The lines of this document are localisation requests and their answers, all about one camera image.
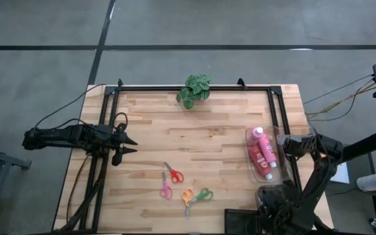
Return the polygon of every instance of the white cap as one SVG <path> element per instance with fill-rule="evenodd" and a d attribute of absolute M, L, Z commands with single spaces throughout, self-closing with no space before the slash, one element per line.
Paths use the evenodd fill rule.
<path fill-rule="evenodd" d="M 257 127 L 255 128 L 255 130 L 258 134 L 262 134 L 264 132 L 264 129 L 262 127 Z"/>
<path fill-rule="evenodd" d="M 265 177 L 266 177 L 267 180 L 270 180 L 270 179 L 272 179 L 272 174 L 269 173 L 269 174 L 267 174 Z"/>

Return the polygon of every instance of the bottle cap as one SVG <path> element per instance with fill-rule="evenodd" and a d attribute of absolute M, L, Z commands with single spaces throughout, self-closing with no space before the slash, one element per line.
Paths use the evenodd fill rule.
<path fill-rule="evenodd" d="M 255 130 L 258 134 L 262 134 L 264 132 L 264 129 L 262 127 L 257 127 Z"/>

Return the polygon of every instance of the clear plastic container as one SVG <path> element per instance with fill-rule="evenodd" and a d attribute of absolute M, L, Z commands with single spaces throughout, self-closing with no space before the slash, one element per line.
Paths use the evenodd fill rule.
<path fill-rule="evenodd" d="M 261 175 L 255 166 L 254 162 L 249 156 L 249 151 L 247 143 L 248 137 L 251 135 L 252 131 L 256 127 L 262 127 L 264 134 L 268 138 L 270 145 L 272 147 L 272 151 L 277 158 L 276 167 L 271 167 L 271 175 L 272 177 L 268 179 L 267 177 Z M 269 184 L 281 184 L 284 181 L 291 180 L 290 173 L 291 167 L 288 161 L 286 161 L 285 154 L 281 145 L 277 143 L 276 136 L 279 135 L 279 129 L 274 126 L 256 126 L 248 128 L 245 132 L 245 141 L 244 141 L 244 149 L 245 149 L 245 160 L 247 162 L 249 170 L 249 177 L 253 183 L 261 185 L 262 183 L 269 183 Z"/>

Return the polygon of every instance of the white container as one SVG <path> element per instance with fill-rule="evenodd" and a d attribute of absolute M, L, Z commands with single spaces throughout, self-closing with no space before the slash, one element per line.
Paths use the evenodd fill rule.
<path fill-rule="evenodd" d="M 356 185 L 363 191 L 376 191 L 376 174 L 358 178 Z"/>

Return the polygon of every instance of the potted plant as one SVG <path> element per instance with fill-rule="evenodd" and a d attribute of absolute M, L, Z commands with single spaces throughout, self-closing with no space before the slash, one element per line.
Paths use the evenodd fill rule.
<path fill-rule="evenodd" d="M 210 96 L 211 82 L 212 78 L 208 75 L 190 75 L 185 81 L 185 87 L 176 95 L 176 100 L 183 101 L 186 109 L 192 109 L 194 101 L 206 100 Z"/>

